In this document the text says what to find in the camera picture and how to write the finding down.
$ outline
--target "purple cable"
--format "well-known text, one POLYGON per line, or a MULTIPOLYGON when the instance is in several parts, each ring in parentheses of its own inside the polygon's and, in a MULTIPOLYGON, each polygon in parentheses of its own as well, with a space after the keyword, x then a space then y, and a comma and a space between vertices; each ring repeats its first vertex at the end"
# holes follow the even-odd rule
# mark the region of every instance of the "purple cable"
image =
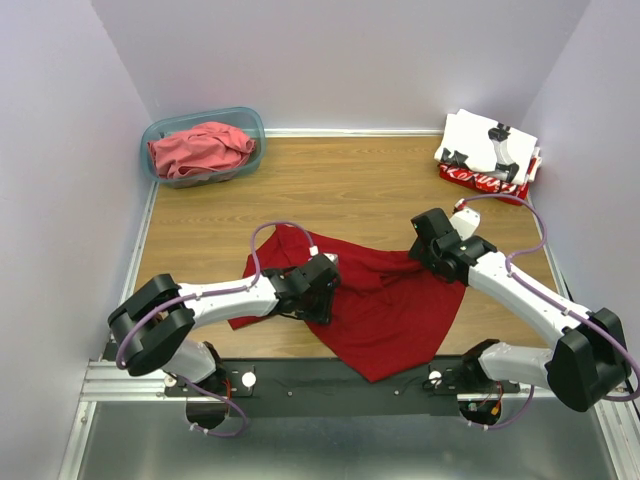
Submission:
MULTIPOLYGON (((225 289, 220 289, 220 290, 209 290, 209 291, 203 292, 202 296, 203 297, 213 297, 213 296, 216 296, 216 295, 225 295, 225 294, 228 294, 228 293, 245 292, 245 291, 249 290, 251 287, 253 287, 256 283, 258 283, 258 280, 260 279, 260 270, 261 269, 260 269, 260 259, 258 258, 258 252, 257 252, 257 249, 256 249, 256 236, 258 235, 258 232, 260 232, 264 228, 271 227, 271 226, 274 226, 274 225, 290 225, 292 227, 296 227, 296 228, 300 229, 304 233, 305 237, 307 237, 307 240, 309 241, 309 247, 310 248, 315 247, 315 243, 313 242, 313 239, 311 238, 311 235, 309 234, 309 232, 307 232, 301 225, 299 225, 299 224, 297 224, 295 222, 279 221, 279 222, 263 223, 262 225, 260 225, 259 227, 257 227, 253 231, 253 233, 251 234, 251 240, 249 241, 249 246, 251 248, 251 257, 253 258, 253 263, 254 263, 254 265, 256 267, 256 273, 255 273, 255 275, 253 277, 253 280, 251 280, 251 283, 247 287, 234 287, 234 288, 225 288, 225 289)), ((156 308, 154 308, 149 313, 147 313, 144 317, 142 317, 140 319, 140 321, 138 323, 136 323, 136 325, 131 329, 131 331, 122 339, 122 342, 120 343, 120 345, 118 347, 118 351, 116 353, 116 366, 120 370, 125 370, 127 368, 127 364, 124 361, 124 352, 125 352, 125 350, 127 349, 129 344, 131 343, 131 340, 133 339, 133 337, 147 323, 149 323, 153 318, 155 318, 156 315, 158 315, 159 313, 164 312, 169 307, 177 305, 178 303, 188 302, 189 300, 194 300, 196 298, 197 298, 196 294, 185 295, 184 297, 172 298, 171 300, 167 300, 166 302, 158 305, 156 308)), ((243 419, 242 427, 240 427, 240 429, 237 432, 233 432, 233 433, 229 433, 229 434, 224 434, 224 433, 216 434, 215 432, 208 432, 208 434, 214 435, 214 436, 217 436, 217 437, 235 437, 235 436, 239 435, 240 433, 242 433, 246 429, 246 427, 248 425, 247 415, 244 413, 244 411, 242 411, 242 409, 237 404, 235 404, 234 402, 232 402, 231 400, 229 400, 226 397, 222 397, 220 395, 216 395, 215 393, 208 392, 207 390, 204 390, 203 388, 198 387, 197 385, 195 385, 190 380, 188 380, 188 379, 186 379, 184 377, 181 377, 181 378, 187 383, 187 385, 192 387, 198 393, 200 393, 202 395, 209 396, 209 397, 216 398, 216 399, 226 403, 227 405, 232 407, 234 410, 236 410, 240 414, 242 419, 243 419)), ((197 427, 196 426, 194 428, 199 429, 201 431, 204 431, 204 429, 201 428, 201 427, 197 427)))
MULTIPOLYGON (((476 195, 476 196, 473 196, 473 197, 462 199, 461 202, 459 202, 459 204, 466 204, 468 202, 472 202, 474 200, 481 200, 481 199, 484 199, 484 198, 508 198, 509 200, 515 200, 516 202, 518 202, 518 203, 524 205, 525 207, 527 207, 531 211, 531 213, 533 213, 533 215, 537 218, 538 223, 540 224, 540 231, 542 233, 542 239, 540 240, 540 243, 538 245, 536 245, 535 247, 527 248, 527 249, 523 249, 523 250, 518 250, 516 252, 513 252, 513 253, 507 255, 506 261, 505 261, 505 268, 506 268, 507 272, 509 274, 511 274, 511 277, 516 282, 518 282, 520 285, 525 287, 527 290, 529 290, 533 294, 537 295, 538 297, 543 299, 545 302, 547 302, 548 304, 550 304, 553 307, 557 308, 561 312, 564 312, 565 310, 567 310, 566 307, 564 305, 562 305, 560 302, 554 300, 553 298, 551 298, 550 296, 548 296, 544 292, 538 290, 535 286, 533 286, 530 283, 528 283, 526 280, 524 280, 522 277, 520 277, 517 273, 511 271, 512 260, 514 258, 516 258, 519 255, 525 255, 527 253, 537 252, 542 247, 544 247, 545 243, 547 243, 547 226, 544 223, 544 220, 542 219, 540 214, 536 211, 535 208, 533 208, 533 206, 529 202, 527 202, 525 200, 522 200, 521 198, 518 198, 518 197, 514 197, 514 196, 511 196, 511 195, 506 195, 504 193, 488 193, 488 194, 484 194, 484 195, 476 195)), ((573 310, 568 310, 566 312, 566 314, 569 315, 574 320, 577 320, 580 323, 584 323, 587 327, 589 327, 591 330, 597 332, 601 337, 603 337, 607 342, 609 342, 611 344, 611 346, 613 346, 613 348, 615 348, 618 351, 618 353, 620 353, 620 355, 622 355, 622 357, 629 363, 629 365, 631 366, 631 369, 633 370, 633 372, 636 375, 636 377, 640 379, 640 365, 631 356, 631 354, 620 344, 620 342, 618 342, 615 338, 613 338, 611 335, 609 335, 609 333, 604 331, 598 325, 593 323, 589 318, 584 317, 581 314, 579 314, 577 312, 574 312, 573 310)), ((635 392, 631 393, 630 395, 625 395, 625 396, 607 395, 606 397, 604 397, 604 399, 612 401, 612 402, 629 402, 631 400, 635 400, 638 397, 640 397, 640 389, 636 390, 635 392)))
POLYGON ((218 432, 214 432, 213 430, 209 430, 208 428, 203 428, 200 425, 198 425, 197 423, 192 423, 191 424, 191 428, 193 428, 194 430, 198 430, 200 432, 203 432, 205 435, 211 435, 213 437, 218 437, 218 438, 233 438, 233 437, 237 437, 238 435, 240 435, 242 432, 244 432, 247 429, 247 427, 249 426, 249 418, 247 417, 247 414, 244 413, 244 410, 242 410, 238 406, 237 403, 235 403, 234 401, 232 401, 231 399, 229 399, 227 397, 223 397, 222 395, 217 395, 215 393, 212 393, 212 392, 209 392, 209 391, 205 390, 204 388, 200 388, 195 383, 191 382, 190 380, 188 380, 188 379, 186 379, 184 377, 178 377, 178 378, 181 378, 182 380, 184 380, 184 383, 189 385, 191 388, 193 388, 199 394, 205 395, 207 397, 212 397, 212 398, 215 398, 216 400, 220 400, 221 402, 226 403, 231 408, 233 408, 236 412, 238 412, 240 414, 240 416, 242 417, 242 425, 235 432, 218 433, 218 432))

